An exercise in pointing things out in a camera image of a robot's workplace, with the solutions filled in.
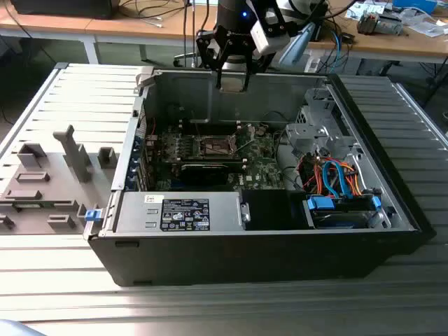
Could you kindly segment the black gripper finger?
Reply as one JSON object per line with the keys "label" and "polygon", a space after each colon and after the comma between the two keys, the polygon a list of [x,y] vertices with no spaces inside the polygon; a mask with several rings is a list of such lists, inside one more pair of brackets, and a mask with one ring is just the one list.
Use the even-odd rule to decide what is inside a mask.
{"label": "black gripper finger", "polygon": [[223,66],[230,55],[229,31],[224,27],[217,27],[213,31],[199,31],[196,43],[203,66],[216,72],[216,88],[221,89]]}
{"label": "black gripper finger", "polygon": [[245,56],[246,60],[246,73],[244,79],[244,90],[248,89],[250,78],[253,74],[264,73],[272,63],[275,54],[262,55],[258,59],[253,59],[253,55],[250,52]]}

